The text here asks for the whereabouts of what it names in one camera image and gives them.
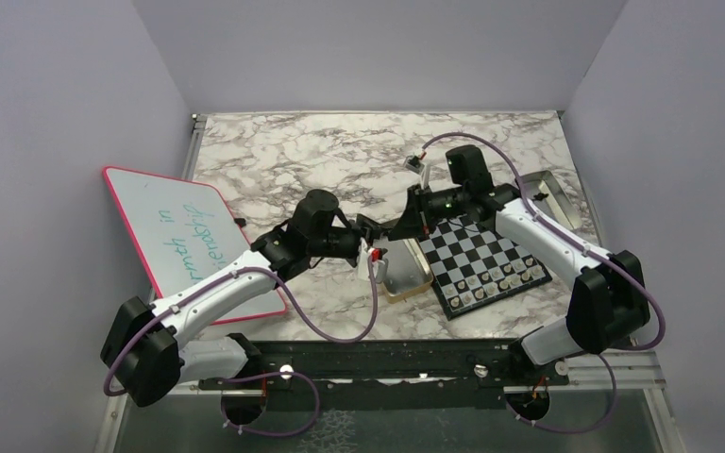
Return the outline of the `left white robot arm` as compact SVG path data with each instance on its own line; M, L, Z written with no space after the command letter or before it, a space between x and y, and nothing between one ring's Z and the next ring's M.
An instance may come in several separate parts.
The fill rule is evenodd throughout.
M362 214L350 221L332 193L309 191L290 218L209 277L155 303L138 297L124 302L100 352L108 368L104 394L127 394L140 407L159 401L194 369L195 361L181 353L197 333L251 299L285 289L287 281L310 269L313 259L365 263L374 281L373 243L395 225Z

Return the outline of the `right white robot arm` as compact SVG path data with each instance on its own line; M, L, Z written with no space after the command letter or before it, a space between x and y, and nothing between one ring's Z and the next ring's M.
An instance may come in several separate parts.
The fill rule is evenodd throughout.
M649 322L639 259L612 254L562 228L527 199L520 184L495 185L474 145L446 153L453 188L438 192L415 184L401 216L389 227L391 240L424 239L446 219L462 214L523 246L571 291L565 317L513 342L509 376L521 384L540 377L545 365L579 353L598 354Z

